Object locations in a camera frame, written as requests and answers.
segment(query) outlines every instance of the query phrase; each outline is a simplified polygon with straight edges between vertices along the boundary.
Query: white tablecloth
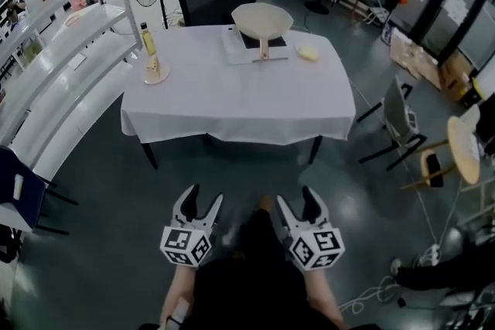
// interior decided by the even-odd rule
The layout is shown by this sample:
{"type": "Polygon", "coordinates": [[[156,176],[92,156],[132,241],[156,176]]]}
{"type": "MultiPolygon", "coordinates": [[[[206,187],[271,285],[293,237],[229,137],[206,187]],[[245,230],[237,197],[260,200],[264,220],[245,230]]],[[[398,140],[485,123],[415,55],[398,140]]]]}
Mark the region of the white tablecloth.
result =
{"type": "Polygon", "coordinates": [[[129,73],[122,131],[141,143],[209,134],[222,141],[289,145],[322,135],[347,139],[356,115],[349,80],[329,40],[303,32],[285,36],[289,60],[227,63],[221,26],[153,34],[161,64],[171,72],[154,86],[142,80],[144,52],[129,73]],[[295,46],[312,45],[318,62],[295,46]]]}

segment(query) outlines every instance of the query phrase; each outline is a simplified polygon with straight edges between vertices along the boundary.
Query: gray floor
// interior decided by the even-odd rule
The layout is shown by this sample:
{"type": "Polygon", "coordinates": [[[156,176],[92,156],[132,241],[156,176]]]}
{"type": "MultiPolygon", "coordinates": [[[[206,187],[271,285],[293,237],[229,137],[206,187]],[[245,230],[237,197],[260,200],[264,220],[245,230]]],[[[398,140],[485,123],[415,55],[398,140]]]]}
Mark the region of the gray floor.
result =
{"type": "MultiPolygon", "coordinates": [[[[303,25],[304,0],[265,1],[282,5],[297,26],[303,25]]],[[[370,103],[380,100],[396,73],[413,83],[408,102],[422,132],[431,142],[445,138],[449,115],[462,109],[429,83],[413,81],[394,65],[378,28],[352,26],[349,13],[339,7],[328,16],[309,15],[307,25],[330,39],[349,78],[370,103]]],[[[357,113],[362,114],[368,105],[356,89],[353,93],[357,113]]],[[[216,193],[224,193],[220,231],[232,219],[242,219],[260,194],[281,193],[300,204],[301,186],[311,186],[325,199],[346,244],[346,253],[328,270],[338,302],[378,286],[392,257],[412,261],[433,243],[417,192],[399,190],[411,176],[419,176],[418,158],[407,161],[411,174],[404,165],[385,171],[396,153],[365,165],[357,163],[389,145],[380,126],[377,117],[369,117],[353,126],[348,141],[325,139],[309,167],[303,164],[310,142],[285,148],[219,141],[205,147],[196,137],[156,143],[152,148],[159,170],[154,171],[138,140],[121,133],[118,100],[56,176],[61,191],[80,205],[49,201],[50,218],[42,223],[71,235],[36,232],[24,243],[12,299],[16,325],[23,330],[108,330],[156,322],[174,270],[159,251],[162,228],[170,221],[174,201],[193,183],[201,184],[203,206],[216,193]]],[[[447,162],[448,153],[441,160],[447,162]]],[[[443,189],[421,190],[437,241],[458,186],[459,176],[453,174],[443,189]]],[[[477,200],[472,197],[459,198],[452,224],[476,210],[477,200]]],[[[445,250],[455,251],[451,245],[456,233],[447,234],[445,250]]],[[[413,307],[435,307],[442,294],[396,291],[413,307]]],[[[449,315],[438,309],[400,309],[398,294],[392,294],[386,304],[369,300],[360,315],[346,311],[346,320],[352,326],[376,323],[384,329],[429,329],[439,328],[449,315]]]]}

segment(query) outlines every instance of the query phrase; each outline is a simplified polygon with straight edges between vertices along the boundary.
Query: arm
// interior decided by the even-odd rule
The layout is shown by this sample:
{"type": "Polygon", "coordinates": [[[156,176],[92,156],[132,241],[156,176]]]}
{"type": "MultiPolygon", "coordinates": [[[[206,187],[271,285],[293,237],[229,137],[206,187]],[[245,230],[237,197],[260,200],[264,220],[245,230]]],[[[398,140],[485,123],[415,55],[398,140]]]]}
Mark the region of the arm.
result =
{"type": "Polygon", "coordinates": [[[337,301],[328,285],[324,270],[312,270],[304,273],[306,294],[309,306],[326,316],[339,330],[347,330],[337,301]]]}
{"type": "Polygon", "coordinates": [[[196,269],[191,267],[184,267],[182,265],[176,266],[176,273],[172,279],[169,292],[163,303],[162,314],[160,315],[160,325],[165,327],[166,320],[169,316],[172,316],[173,312],[179,303],[179,299],[183,298],[189,304],[194,301],[194,281],[196,279],[196,269]]]}

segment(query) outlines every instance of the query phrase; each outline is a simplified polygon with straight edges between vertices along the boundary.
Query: white shelf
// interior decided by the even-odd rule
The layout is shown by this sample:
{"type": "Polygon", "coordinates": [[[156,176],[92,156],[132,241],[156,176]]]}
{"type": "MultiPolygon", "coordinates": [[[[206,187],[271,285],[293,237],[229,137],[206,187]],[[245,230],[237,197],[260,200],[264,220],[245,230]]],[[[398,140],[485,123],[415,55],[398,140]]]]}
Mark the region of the white shelf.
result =
{"type": "Polygon", "coordinates": [[[124,9],[99,5],[58,35],[11,85],[0,109],[0,145],[8,145],[35,98],[91,40],[127,16],[124,9]]]}
{"type": "Polygon", "coordinates": [[[137,45],[134,38],[106,32],[84,50],[85,61],[56,78],[15,136],[11,149],[19,159],[32,168],[70,113],[137,45]]]}
{"type": "Polygon", "coordinates": [[[68,3],[69,0],[45,0],[36,11],[26,16],[22,22],[9,34],[9,37],[0,45],[0,65],[14,53],[20,44],[30,37],[38,25],[43,24],[57,9],[68,3]]]}
{"type": "Polygon", "coordinates": [[[122,95],[131,68],[129,63],[119,62],[76,106],[41,154],[33,169],[37,175],[53,179],[77,143],[122,95]]]}

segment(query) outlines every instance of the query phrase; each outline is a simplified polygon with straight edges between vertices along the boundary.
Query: cardboard box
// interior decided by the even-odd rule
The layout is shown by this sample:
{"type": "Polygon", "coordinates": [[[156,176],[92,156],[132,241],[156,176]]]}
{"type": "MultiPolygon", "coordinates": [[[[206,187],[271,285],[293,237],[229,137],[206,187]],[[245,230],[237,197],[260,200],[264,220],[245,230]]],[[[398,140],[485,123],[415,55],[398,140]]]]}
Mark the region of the cardboard box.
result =
{"type": "Polygon", "coordinates": [[[423,76],[435,88],[441,90],[436,59],[397,28],[394,28],[391,34],[390,58],[405,68],[415,79],[423,76]]]}
{"type": "Polygon", "coordinates": [[[472,88],[469,75],[473,71],[471,62],[456,50],[440,67],[440,84],[447,96],[459,101],[472,88]]]}

